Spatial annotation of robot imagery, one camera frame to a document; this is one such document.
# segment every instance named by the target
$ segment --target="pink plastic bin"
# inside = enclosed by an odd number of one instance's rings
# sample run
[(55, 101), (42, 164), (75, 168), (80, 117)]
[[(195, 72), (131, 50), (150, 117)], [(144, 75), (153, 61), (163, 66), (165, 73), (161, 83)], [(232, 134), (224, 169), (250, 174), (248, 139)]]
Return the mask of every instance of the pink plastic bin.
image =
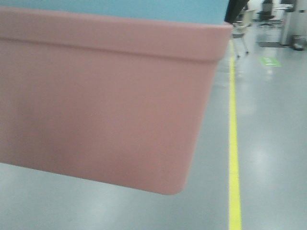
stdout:
[(232, 26), (0, 7), (0, 161), (175, 194)]

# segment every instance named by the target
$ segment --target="epoxy floor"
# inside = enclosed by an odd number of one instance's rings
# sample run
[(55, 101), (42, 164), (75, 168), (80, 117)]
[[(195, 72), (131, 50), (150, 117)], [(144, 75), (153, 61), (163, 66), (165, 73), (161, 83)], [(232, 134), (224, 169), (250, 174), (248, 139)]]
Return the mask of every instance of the epoxy floor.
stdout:
[[(244, 230), (307, 228), (307, 51), (256, 44), (278, 36), (252, 26), (250, 54), (236, 62)], [(0, 163), (0, 230), (228, 229), (228, 64), (229, 50), (183, 192), (158, 195)]]

